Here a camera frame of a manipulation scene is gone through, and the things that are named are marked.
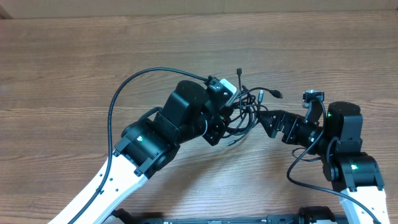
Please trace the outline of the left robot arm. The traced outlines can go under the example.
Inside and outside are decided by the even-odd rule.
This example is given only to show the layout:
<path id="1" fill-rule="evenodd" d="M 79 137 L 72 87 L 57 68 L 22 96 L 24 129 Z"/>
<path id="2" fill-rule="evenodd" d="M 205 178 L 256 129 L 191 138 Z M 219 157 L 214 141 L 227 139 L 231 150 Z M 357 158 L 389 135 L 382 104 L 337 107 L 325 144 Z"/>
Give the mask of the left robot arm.
<path id="1" fill-rule="evenodd" d="M 237 94 L 225 79 L 208 79 L 203 86 L 180 81 L 153 120 L 142 116 L 125 128 L 111 158 L 51 222 L 103 223 L 174 159 L 182 143 L 201 136 L 216 145 L 230 122 L 221 111 Z"/>

